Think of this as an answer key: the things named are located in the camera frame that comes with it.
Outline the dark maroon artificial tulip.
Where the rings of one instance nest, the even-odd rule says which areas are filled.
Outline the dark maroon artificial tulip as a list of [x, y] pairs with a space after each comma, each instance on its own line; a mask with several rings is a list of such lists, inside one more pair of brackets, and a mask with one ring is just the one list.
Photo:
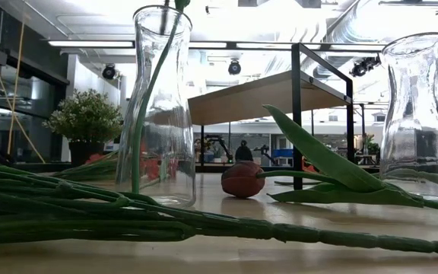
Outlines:
[[391, 183], [384, 183], [361, 167], [326, 148], [277, 107], [266, 105], [265, 109], [273, 116], [287, 139], [320, 172], [318, 174], [294, 170], [265, 172], [251, 161], [240, 161], [221, 175], [221, 186], [225, 193], [238, 198], [249, 198], [259, 193], [259, 190], [265, 185], [265, 178], [288, 176], [318, 180], [319, 183], [306, 190], [291, 190], [272, 194], [271, 198], [277, 202], [359, 203], [438, 209], [438, 202], [411, 194]]

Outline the clear glass vase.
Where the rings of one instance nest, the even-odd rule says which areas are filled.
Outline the clear glass vase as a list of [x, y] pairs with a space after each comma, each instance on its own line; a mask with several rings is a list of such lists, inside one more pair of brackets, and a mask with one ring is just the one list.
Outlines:
[[399, 38], [382, 50], [389, 107], [381, 144], [380, 178], [438, 201], [438, 184], [386, 178], [401, 168], [438, 174], [438, 32]]
[[[165, 5], [139, 8], [133, 16], [135, 23], [136, 78], [129, 100], [119, 143], [121, 159], [132, 156], [135, 140], [135, 121], [144, 92], [147, 89], [158, 59], [163, 51], [173, 20], [178, 13]], [[139, 184], [138, 194], [150, 196], [162, 205], [187, 207], [195, 201], [195, 152], [193, 126], [189, 104], [183, 89], [184, 68], [189, 54], [192, 22], [182, 13], [167, 58], [160, 70], [148, 102], [141, 142], [147, 152], [161, 153], [179, 161], [176, 176], [160, 182]], [[118, 183], [116, 188], [132, 192], [132, 183]]]

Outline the yellow artificial tulip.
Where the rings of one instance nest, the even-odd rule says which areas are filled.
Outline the yellow artificial tulip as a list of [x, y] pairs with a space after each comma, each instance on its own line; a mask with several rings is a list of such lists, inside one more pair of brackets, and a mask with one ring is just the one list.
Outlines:
[[151, 79], [148, 83], [147, 89], [144, 92], [141, 100], [138, 103], [139, 110], [138, 110], [138, 116], [135, 121], [135, 140], [134, 140], [134, 147], [132, 152], [132, 192], [138, 193], [139, 190], [139, 183], [140, 183], [140, 157], [141, 157], [141, 131], [143, 129], [144, 125], [144, 118], [146, 115], [146, 109], [148, 107], [148, 102], [150, 100], [150, 96], [152, 94], [152, 91], [154, 89], [155, 83], [158, 79], [158, 76], [160, 74], [160, 70], [167, 58], [168, 52], [170, 50], [170, 47], [172, 45], [176, 29], [179, 24], [179, 20], [181, 18], [181, 15], [187, 5], [191, 0], [174, 0], [175, 3], [175, 9], [178, 13], [177, 16], [175, 16], [173, 20], [173, 26], [172, 30], [170, 31], [170, 34], [168, 35], [167, 42], [165, 43], [165, 46], [163, 48], [162, 53], [160, 54], [160, 58], [158, 59], [158, 63], [156, 66], [156, 69], [153, 71], [153, 74], [151, 75]]

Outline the small red flower bunch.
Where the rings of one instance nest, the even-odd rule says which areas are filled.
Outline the small red flower bunch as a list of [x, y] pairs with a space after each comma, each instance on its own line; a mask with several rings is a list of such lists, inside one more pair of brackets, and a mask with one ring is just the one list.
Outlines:
[[309, 162], [305, 157], [302, 157], [302, 168], [304, 171], [318, 173], [319, 169]]

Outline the potted green plant white flowers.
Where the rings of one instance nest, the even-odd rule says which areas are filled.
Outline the potted green plant white flowers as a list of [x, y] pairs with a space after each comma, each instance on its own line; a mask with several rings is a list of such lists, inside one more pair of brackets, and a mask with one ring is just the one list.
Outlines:
[[68, 140], [71, 163], [80, 166], [91, 155], [103, 153], [104, 145], [121, 133], [122, 115], [120, 106], [110, 103], [107, 94], [92, 88], [75, 89], [43, 125]]

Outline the person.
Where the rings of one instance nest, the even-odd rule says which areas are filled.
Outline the person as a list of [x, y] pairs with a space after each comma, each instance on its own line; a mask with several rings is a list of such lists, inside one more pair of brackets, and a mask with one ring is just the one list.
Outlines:
[[236, 161], [253, 161], [252, 152], [247, 146], [247, 141], [242, 140], [240, 142], [240, 146], [237, 148], [235, 152], [235, 160]]

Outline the purple artificial flower bunch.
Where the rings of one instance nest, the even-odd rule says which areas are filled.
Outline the purple artificial flower bunch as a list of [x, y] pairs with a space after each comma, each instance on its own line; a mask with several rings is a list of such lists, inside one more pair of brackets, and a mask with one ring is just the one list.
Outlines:
[[196, 235], [438, 253], [438, 241], [176, 209], [149, 196], [0, 165], [0, 244], [63, 239], [175, 242]]

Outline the long ceiling light strip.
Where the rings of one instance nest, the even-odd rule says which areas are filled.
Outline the long ceiling light strip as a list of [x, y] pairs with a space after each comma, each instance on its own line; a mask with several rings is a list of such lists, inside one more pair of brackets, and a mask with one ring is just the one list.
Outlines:
[[[135, 42], [132, 40], [48, 40], [48, 44], [59, 48], [79, 49], [133, 49]], [[380, 53], [384, 48], [378, 43], [303, 43], [303, 45], [316, 52], [346, 52], [346, 53]], [[219, 49], [219, 50], [272, 50], [288, 51], [293, 43], [268, 43], [268, 42], [221, 42], [221, 41], [192, 41], [191, 49]]]

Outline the black metal table frame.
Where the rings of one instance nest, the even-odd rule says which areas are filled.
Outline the black metal table frame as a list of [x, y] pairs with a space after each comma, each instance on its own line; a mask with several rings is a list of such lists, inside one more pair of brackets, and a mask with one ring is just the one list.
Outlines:
[[[223, 173], [226, 169], [231, 167], [231, 164], [204, 164], [201, 166], [200, 164], [195, 165], [195, 171], [199, 173]], [[53, 173], [59, 172], [63, 170], [67, 170], [69, 168], [75, 167], [69, 162], [53, 162], [53, 163], [16, 163], [13, 167], [19, 170], [25, 170], [32, 173]], [[379, 167], [377, 166], [364, 166], [360, 165], [362, 169], [367, 171], [370, 174], [378, 173]], [[264, 171], [273, 171], [273, 170], [293, 170], [292, 167], [261, 167]]]

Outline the wooden shelf black metal frame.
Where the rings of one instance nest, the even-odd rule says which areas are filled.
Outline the wooden shelf black metal frame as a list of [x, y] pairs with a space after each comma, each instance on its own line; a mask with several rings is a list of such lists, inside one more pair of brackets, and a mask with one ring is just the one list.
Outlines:
[[[291, 69], [239, 84], [223, 90], [203, 94], [189, 99], [192, 123], [201, 131], [206, 126], [266, 116], [264, 104], [271, 104], [284, 113], [292, 113], [296, 124], [302, 124], [304, 110], [346, 107], [347, 111], [347, 158], [355, 161], [354, 150], [354, 106], [353, 81], [336, 67], [318, 55], [329, 50], [327, 43], [268, 43], [226, 42], [222, 49], [288, 51]], [[345, 83], [345, 93], [322, 83], [301, 68], [301, 57], [305, 56], [338, 76]]]

